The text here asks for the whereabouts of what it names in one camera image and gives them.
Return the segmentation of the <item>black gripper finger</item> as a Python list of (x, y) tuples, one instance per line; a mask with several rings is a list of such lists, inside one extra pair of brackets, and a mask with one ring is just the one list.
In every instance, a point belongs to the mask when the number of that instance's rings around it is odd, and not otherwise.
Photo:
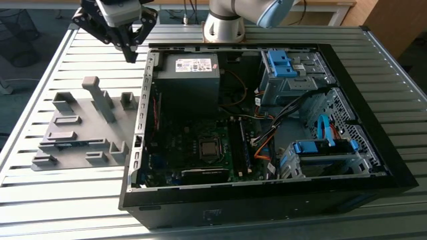
[(130, 57), (129, 61), (134, 62), (137, 53), (136, 49), (137, 46), (145, 41), (148, 34), (150, 33), (156, 22), (157, 22), (157, 11), (152, 8), (134, 8), (130, 10), (132, 22), (136, 20), (141, 21), (141, 26), (136, 31), (130, 30), (130, 42), (129, 42), (129, 49), (130, 49)]
[(84, 29), (104, 44), (112, 44), (121, 51), (124, 59), (128, 63), (136, 62), (134, 41), (132, 39), (130, 25), (125, 24), (120, 27), (109, 27), (104, 18), (98, 15), (89, 15), (84, 8), (80, 8), (72, 17), (72, 22)]

